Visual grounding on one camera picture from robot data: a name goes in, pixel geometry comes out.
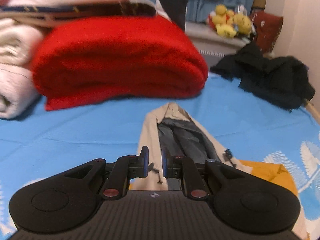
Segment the beige and yellow jacket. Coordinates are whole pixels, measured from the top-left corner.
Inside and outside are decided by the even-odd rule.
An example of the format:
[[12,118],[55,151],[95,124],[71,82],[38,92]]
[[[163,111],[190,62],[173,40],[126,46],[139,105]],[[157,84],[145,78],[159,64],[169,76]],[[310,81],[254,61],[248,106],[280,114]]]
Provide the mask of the beige and yellow jacket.
[[149,148],[150,169],[145,179],[135,179],[133,190],[165,191],[179,190],[177,179],[166,179],[162,170],[162,153],[171,156],[189,157],[195,163],[203,164],[213,158],[226,165],[290,190],[298,194],[291,174],[282,164],[260,163],[227,157],[226,148],[221,145],[198,121],[174,102],[149,112],[144,119],[138,149]]

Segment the black clothes pile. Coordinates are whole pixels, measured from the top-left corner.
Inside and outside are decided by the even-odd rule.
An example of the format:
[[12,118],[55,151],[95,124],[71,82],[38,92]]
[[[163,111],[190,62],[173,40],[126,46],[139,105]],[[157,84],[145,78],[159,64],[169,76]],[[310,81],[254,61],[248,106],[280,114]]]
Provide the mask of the black clothes pile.
[[210,71],[224,79],[240,79],[239,88],[282,109],[298,109],[315,95],[307,66],[292,56],[268,59],[251,42],[226,55]]

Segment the blue patterned bed sheet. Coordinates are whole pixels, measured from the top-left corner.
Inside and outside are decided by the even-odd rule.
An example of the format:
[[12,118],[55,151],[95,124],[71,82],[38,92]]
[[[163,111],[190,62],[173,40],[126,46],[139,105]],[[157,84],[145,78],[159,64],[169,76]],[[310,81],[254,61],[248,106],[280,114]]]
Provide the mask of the blue patterned bed sheet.
[[[21,187],[95,158],[134,154],[145,116],[165,99],[119,99],[61,111],[40,99],[19,118],[1,121],[1,239],[16,230],[9,200]],[[305,109],[276,107],[208,77],[202,93],[178,104],[241,160],[283,164],[292,174],[311,239],[319,238],[319,124]]]

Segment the red folded blanket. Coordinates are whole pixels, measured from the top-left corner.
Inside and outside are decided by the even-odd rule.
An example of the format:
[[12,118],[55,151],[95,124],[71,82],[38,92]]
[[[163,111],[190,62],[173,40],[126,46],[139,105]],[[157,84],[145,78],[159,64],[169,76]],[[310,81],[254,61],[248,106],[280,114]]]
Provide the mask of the red folded blanket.
[[162,16],[90,17],[63,24],[31,61],[46,110],[119,96],[190,98],[208,67],[184,31]]

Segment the yellow plush toys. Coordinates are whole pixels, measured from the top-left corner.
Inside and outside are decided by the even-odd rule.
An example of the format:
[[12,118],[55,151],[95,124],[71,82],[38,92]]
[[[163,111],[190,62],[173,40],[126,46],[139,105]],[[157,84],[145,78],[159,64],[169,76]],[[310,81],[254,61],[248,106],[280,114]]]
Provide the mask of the yellow plush toys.
[[250,38],[255,34],[253,23],[242,4],[237,5],[234,10],[228,9],[224,4],[218,4],[209,13],[206,23],[221,37]]

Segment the navy striped folded garment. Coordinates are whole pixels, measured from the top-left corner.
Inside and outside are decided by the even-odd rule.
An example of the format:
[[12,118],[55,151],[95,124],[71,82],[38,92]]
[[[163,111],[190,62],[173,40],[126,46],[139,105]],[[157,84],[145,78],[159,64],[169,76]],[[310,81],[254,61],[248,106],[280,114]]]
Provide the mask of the navy striped folded garment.
[[155,17],[157,9],[149,0],[128,0],[100,4],[62,5],[58,7],[17,5],[1,6],[1,20],[54,28],[69,21],[99,16]]

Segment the cream folded towel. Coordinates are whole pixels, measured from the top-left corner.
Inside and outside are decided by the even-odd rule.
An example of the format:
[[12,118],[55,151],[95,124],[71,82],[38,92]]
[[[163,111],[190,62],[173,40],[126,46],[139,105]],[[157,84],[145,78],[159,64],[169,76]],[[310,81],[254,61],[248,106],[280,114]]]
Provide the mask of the cream folded towel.
[[21,24],[11,18],[1,19],[1,63],[15,66],[27,64],[45,34],[42,28]]

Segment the red cushion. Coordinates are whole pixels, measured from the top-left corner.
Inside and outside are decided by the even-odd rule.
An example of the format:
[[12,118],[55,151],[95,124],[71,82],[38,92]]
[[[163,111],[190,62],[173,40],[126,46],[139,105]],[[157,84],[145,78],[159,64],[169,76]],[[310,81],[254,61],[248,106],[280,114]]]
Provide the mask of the red cushion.
[[272,52],[280,35],[284,18],[264,11],[255,11],[249,17],[255,28],[253,40],[263,54]]

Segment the wooden bed frame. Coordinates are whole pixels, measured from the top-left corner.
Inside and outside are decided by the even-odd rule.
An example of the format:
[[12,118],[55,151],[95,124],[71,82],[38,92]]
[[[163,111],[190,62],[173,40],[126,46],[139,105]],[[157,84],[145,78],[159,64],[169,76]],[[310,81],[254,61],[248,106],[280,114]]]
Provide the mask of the wooden bed frame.
[[305,100],[304,107],[320,125],[320,113],[317,111],[315,106],[309,100]]

